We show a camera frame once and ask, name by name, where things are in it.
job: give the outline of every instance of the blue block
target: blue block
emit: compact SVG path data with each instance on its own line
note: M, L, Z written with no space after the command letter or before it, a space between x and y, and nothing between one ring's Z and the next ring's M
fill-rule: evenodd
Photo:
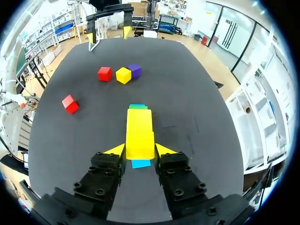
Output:
M150 160L131 160L132 163L132 168L141 168L141 167L147 167L151 166L151 161Z
M131 106L145 106L145 104L130 104Z

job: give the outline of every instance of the white cabinet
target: white cabinet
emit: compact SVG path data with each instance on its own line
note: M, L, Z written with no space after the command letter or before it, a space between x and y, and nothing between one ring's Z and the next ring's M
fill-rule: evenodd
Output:
M266 169L288 156L295 126L295 87L274 54L226 100L244 162L244 173Z

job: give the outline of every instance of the green block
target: green block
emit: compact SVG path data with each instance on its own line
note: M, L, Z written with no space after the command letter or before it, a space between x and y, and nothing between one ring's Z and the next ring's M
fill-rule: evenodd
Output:
M129 108L130 109L148 109L148 106L134 106L134 105L130 105Z

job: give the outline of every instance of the cardboard box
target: cardboard box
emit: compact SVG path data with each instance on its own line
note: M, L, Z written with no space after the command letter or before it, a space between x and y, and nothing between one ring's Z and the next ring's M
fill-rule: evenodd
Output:
M146 16L147 15L147 7L148 7L148 1L142 1L142 2L130 2L130 4L133 6L133 16ZM158 5L155 7L155 18L159 18L159 10Z

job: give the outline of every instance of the yellow rectangular block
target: yellow rectangular block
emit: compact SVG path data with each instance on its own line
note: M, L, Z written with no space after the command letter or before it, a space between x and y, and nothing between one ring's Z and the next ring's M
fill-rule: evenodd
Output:
M154 132L126 133L126 159L153 159Z
M152 131L152 112L150 109L127 110L127 133L145 133Z
M122 84L126 84L131 80L131 70L122 67L116 72L116 78L117 81L121 82Z

